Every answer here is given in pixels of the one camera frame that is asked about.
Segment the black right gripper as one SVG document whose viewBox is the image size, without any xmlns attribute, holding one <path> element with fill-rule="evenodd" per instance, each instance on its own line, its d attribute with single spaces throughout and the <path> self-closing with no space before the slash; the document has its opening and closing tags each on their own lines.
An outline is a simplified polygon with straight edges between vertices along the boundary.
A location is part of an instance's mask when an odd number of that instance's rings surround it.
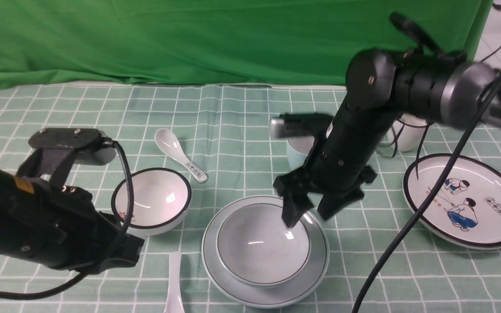
<svg viewBox="0 0 501 313">
<path fill-rule="evenodd" d="M 323 220 L 363 199 L 361 185 L 376 177 L 367 162 L 398 115 L 391 108 L 360 110 L 342 105 L 338 109 L 327 131 L 314 137 L 304 164 L 274 181 L 284 200 L 282 220 L 288 229 L 314 208 L 308 193 L 322 195 L 317 211 Z"/>
</svg>

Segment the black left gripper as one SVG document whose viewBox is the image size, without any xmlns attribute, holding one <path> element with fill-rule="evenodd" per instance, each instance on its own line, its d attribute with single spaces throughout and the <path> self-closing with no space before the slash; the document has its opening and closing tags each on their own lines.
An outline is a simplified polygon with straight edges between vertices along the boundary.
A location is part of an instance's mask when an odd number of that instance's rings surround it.
<svg viewBox="0 0 501 313">
<path fill-rule="evenodd" d="M 125 234 L 112 214 L 95 209 L 92 194 L 50 186 L 41 178 L 0 170 L 0 254 L 56 271 L 89 275 L 136 266 L 144 239 Z"/>
</svg>

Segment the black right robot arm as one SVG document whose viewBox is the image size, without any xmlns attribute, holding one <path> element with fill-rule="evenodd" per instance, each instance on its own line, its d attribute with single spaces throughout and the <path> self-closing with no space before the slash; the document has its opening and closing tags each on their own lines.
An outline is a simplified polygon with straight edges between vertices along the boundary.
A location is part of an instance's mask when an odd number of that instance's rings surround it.
<svg viewBox="0 0 501 313">
<path fill-rule="evenodd" d="M 390 22 L 418 47 L 372 48 L 352 57 L 347 94 L 337 113 L 285 113 L 272 118 L 271 137 L 315 138 L 302 166 L 278 176 L 282 220 L 292 228 L 312 209 L 309 193 L 322 195 L 318 213 L 330 219 L 362 200 L 363 184 L 376 178 L 367 162 L 393 123 L 409 114 L 457 130 L 488 123 L 501 129 L 501 70 L 445 53 L 413 20 L 393 12 Z"/>
</svg>

